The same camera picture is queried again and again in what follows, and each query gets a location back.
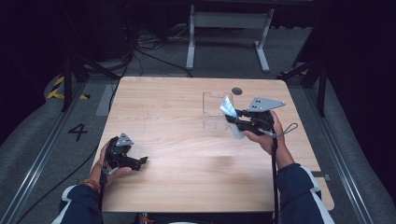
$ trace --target person's left hand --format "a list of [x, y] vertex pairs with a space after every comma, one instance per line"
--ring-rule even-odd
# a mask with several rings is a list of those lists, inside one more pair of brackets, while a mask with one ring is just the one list
[[[101, 166], [103, 164], [103, 161], [105, 159], [105, 154], [106, 154], [106, 149], [108, 146], [109, 142], [107, 142], [101, 149], [100, 157], [99, 160], [95, 163], [95, 165], [92, 167], [89, 179], [95, 181], [97, 186], [100, 187], [99, 181], [100, 181], [100, 175], [101, 175]], [[114, 172], [111, 175], [107, 176], [107, 182], [106, 186], [109, 186], [115, 179], [123, 176], [123, 175], [128, 175], [132, 172], [131, 167], [121, 167], [119, 168], [116, 172]]]

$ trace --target person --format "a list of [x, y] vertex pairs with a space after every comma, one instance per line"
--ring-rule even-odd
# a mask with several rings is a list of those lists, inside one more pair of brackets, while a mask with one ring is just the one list
[[[88, 179], [85, 179], [82, 184], [71, 186], [64, 191], [59, 204], [59, 215], [52, 221], [52, 224], [102, 224], [102, 212], [97, 204], [100, 195], [101, 165], [105, 159], [107, 146], [108, 143], [102, 147], [99, 160], [92, 167]], [[108, 175], [106, 187], [111, 185], [116, 178], [131, 172], [130, 167], [122, 167], [112, 175]]]
[[[282, 223], [334, 223], [332, 217], [320, 199], [320, 187], [312, 173], [296, 163], [285, 142], [282, 124], [276, 113], [270, 111], [274, 118], [277, 137], [276, 184], [280, 194], [280, 215]], [[264, 151], [272, 155], [272, 136], [256, 135], [245, 131], [245, 136], [258, 143]]]
[[[276, 183], [280, 193], [280, 214], [283, 224], [298, 223], [334, 223], [329, 212], [320, 199], [320, 188], [312, 173], [296, 163], [285, 142], [282, 125], [274, 111], [274, 129], [277, 134]], [[272, 154], [273, 138], [269, 135], [256, 135], [244, 131], [245, 136], [258, 143], [269, 155]], [[97, 207], [99, 202], [99, 178], [105, 152], [105, 145], [98, 162], [92, 167], [88, 180], [81, 185], [67, 188], [60, 203], [60, 214], [52, 224], [58, 223], [102, 223], [102, 213]], [[120, 168], [113, 175], [107, 176], [106, 185], [122, 175], [131, 173], [131, 168]]]

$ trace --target transparent box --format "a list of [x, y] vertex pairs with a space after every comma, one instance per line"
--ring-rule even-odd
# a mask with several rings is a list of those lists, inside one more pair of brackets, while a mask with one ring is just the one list
[[228, 122], [220, 110], [224, 97], [228, 95], [230, 102], [233, 104], [233, 95], [229, 92], [204, 92], [203, 94], [203, 112], [204, 112], [204, 129], [227, 129]]

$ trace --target table leg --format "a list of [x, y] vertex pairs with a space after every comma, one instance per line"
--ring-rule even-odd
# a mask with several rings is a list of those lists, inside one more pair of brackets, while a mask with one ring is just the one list
[[186, 68], [192, 70], [194, 67], [194, 52], [195, 52], [195, 39], [194, 39], [194, 5], [191, 6], [190, 12], [190, 43], [189, 43], [189, 51], [187, 52], [187, 64]]
[[263, 46], [265, 38], [267, 37], [268, 30], [270, 29], [271, 20], [274, 15], [274, 10], [270, 9], [267, 14], [267, 18], [265, 20], [264, 26], [262, 28], [262, 39], [260, 41], [255, 41], [255, 47], [257, 50], [257, 55], [259, 56], [260, 64], [262, 65], [262, 71], [264, 73], [270, 72], [270, 67], [268, 65], [267, 59], [265, 58]]

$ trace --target wristband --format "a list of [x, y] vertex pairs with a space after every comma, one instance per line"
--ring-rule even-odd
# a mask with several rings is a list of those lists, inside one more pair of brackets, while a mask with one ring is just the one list
[[82, 183], [84, 184], [91, 184], [93, 189], [100, 193], [100, 188], [97, 186], [96, 182], [91, 179], [85, 179]]

